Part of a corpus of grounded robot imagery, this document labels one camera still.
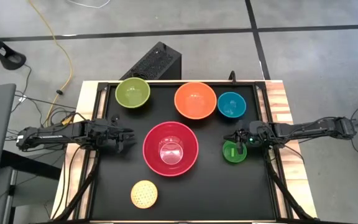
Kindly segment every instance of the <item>black box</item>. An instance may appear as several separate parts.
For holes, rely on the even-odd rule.
[[[158,42],[120,80],[181,80],[181,53]]]

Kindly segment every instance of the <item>small green cup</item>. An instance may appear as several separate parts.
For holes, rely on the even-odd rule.
[[[141,78],[127,78],[116,88],[116,100],[125,108],[138,108],[150,97],[149,84]]]
[[[223,144],[223,157],[225,160],[233,163],[242,162],[247,157],[247,148],[244,143],[242,143],[243,152],[239,154],[237,151],[236,144],[231,141],[226,141]]]

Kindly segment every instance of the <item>orange bowl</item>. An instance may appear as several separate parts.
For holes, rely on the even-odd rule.
[[[187,118],[203,119],[215,110],[216,95],[205,83],[189,82],[175,93],[175,106]]]

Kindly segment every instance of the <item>red bowl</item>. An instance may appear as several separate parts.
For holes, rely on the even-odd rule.
[[[196,162],[198,141],[179,122],[167,121],[152,128],[143,142],[143,157],[154,172],[167,177],[181,175]]]

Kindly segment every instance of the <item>wooden table frame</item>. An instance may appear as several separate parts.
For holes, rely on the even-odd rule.
[[[99,83],[119,83],[121,81],[84,81],[81,87],[80,97],[78,99],[76,112],[82,114],[86,119],[92,119],[94,110],[97,110],[95,116],[97,118],[102,117],[104,102],[106,99],[106,91],[102,90],[99,97],[98,108],[95,107],[96,95],[98,94],[98,85]],[[157,82],[231,82],[231,80],[149,80],[149,83],[157,83]],[[266,91],[262,91],[261,88],[257,89],[260,111],[262,113],[263,121],[273,121],[279,123],[289,123],[292,124],[292,116],[290,112],[290,108],[287,101],[287,95],[285,93],[284,85],[281,80],[238,80],[237,82],[242,83],[262,83],[263,87]],[[75,121],[81,121],[82,119],[79,116],[74,118]],[[296,150],[300,153],[300,148],[298,145],[298,141],[290,141],[287,143],[288,146]],[[70,200],[77,193],[78,187],[80,185],[81,174],[83,174],[83,169],[85,168],[85,151],[79,150],[75,154],[75,158],[73,159],[73,163],[71,165],[71,174],[70,174],[70,186],[67,186],[68,182],[68,170],[71,158],[74,155],[75,150],[77,149],[77,144],[69,144],[67,147],[67,152],[65,156],[65,166],[62,169],[62,174],[60,175],[60,181],[58,184],[58,189],[55,197],[55,202],[53,205],[52,215],[57,210],[57,214],[55,217],[59,216],[64,210],[64,202],[67,198],[67,202],[70,203]],[[285,176],[286,184],[288,190],[294,196],[296,201],[303,207],[306,213],[311,215],[312,217],[317,217],[316,210],[314,208],[313,198],[311,196],[311,191],[309,188],[308,178],[306,176],[306,171],[302,160],[293,152],[286,149],[281,149],[279,151],[279,157],[282,162],[282,170]],[[86,175],[89,174],[89,171],[93,165],[94,151],[89,155],[88,166],[86,168]],[[273,162],[273,166],[276,171],[277,163]],[[65,186],[63,189],[63,172],[65,174]],[[276,186],[275,193],[277,194],[278,208],[281,217],[288,217],[286,212],[286,203],[283,199],[281,191]],[[90,187],[86,190],[81,200],[80,209],[77,211],[76,216],[78,218],[85,218],[87,216],[87,205],[88,199],[90,196]],[[60,199],[62,197],[62,204],[60,208],[58,205],[60,203]]]

